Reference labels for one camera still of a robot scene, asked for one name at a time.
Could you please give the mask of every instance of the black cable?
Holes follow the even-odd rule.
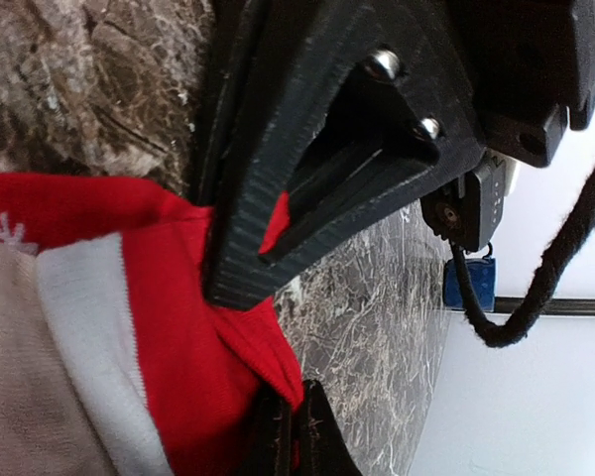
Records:
[[[564,269],[594,229],[595,169],[557,236],[542,254],[542,263],[535,271],[525,299],[503,325],[489,320],[481,309],[467,271],[463,250],[460,246],[451,244],[465,316],[485,344],[489,347],[507,347],[527,336],[544,306],[553,298]]]

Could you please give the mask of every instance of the white fabric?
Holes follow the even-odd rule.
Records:
[[[121,475],[171,475],[146,405],[121,236],[46,251],[39,294],[56,346]]]

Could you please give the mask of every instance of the silver screw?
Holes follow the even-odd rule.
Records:
[[[381,49],[370,54],[365,68],[375,79],[394,81],[401,70],[401,61],[390,50]]]
[[[435,141],[440,135],[440,124],[433,117],[426,117],[418,123],[415,134],[424,141]]]

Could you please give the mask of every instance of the marble countertop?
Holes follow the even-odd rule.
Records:
[[[306,378],[322,382],[366,476],[405,475],[447,332],[447,246],[417,204],[358,234],[276,296]]]

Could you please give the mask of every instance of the red cloth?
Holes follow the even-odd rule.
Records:
[[[287,226],[287,204],[283,195],[261,251]],[[302,400],[272,300],[238,312],[202,298],[211,211],[136,178],[0,174],[0,241],[43,251],[122,232],[148,409],[176,474],[238,464],[263,384],[295,410]]]

